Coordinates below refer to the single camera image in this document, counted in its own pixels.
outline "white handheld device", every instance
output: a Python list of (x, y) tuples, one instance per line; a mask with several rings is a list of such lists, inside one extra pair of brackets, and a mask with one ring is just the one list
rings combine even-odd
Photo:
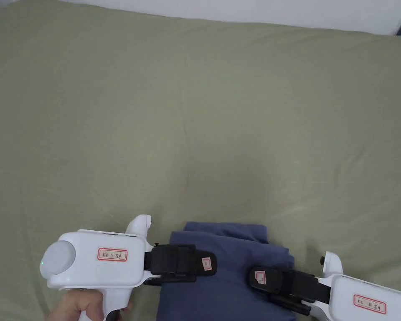
[(401, 321), (401, 291), (343, 274), (340, 258), (326, 252), (323, 278), (280, 268), (254, 267), (250, 285), (269, 301), (320, 321)]
[[(47, 248), (40, 272), (50, 288), (93, 288), (103, 293), (106, 321), (115, 321), (132, 289), (141, 285), (195, 282), (217, 271), (217, 259), (194, 245), (147, 242), (150, 215), (133, 219), (125, 233), (78, 230)], [(79, 321), (90, 321), (83, 311)]]

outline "white wall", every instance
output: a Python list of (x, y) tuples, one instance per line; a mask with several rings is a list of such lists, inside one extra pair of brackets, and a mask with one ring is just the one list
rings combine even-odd
[[(0, 7), (15, 0), (0, 0)], [(68, 0), (107, 8), (238, 22), (396, 34), (401, 0)]]

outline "human hand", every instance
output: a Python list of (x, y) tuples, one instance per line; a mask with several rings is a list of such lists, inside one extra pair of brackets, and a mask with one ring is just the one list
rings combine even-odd
[[(129, 302), (125, 309), (131, 308), (132, 304)], [(67, 291), (46, 321), (78, 321), (81, 311), (86, 311), (86, 315), (92, 321), (103, 321), (103, 294), (98, 290)]]

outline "black clip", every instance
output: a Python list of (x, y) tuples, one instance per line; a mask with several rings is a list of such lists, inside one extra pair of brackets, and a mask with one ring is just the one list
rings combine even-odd
[(297, 270), (254, 267), (249, 272), (249, 284), (266, 292), (270, 302), (305, 316), (311, 307), (302, 301), (330, 303), (331, 288), (319, 283), (314, 275)]
[[(204, 260), (208, 260), (205, 269)], [(211, 252), (197, 250), (195, 245), (159, 245), (144, 255), (144, 270), (158, 278), (146, 280), (146, 285), (162, 283), (195, 282), (197, 276), (214, 275), (217, 259)]]

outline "blue towel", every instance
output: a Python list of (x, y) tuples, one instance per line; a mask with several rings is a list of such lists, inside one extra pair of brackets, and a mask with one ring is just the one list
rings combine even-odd
[(288, 249), (268, 244), (261, 225), (189, 222), (170, 244), (195, 244), (217, 256), (213, 277), (162, 286), (157, 321), (295, 321), (294, 314), (267, 301), (247, 283), (253, 265), (291, 268)]

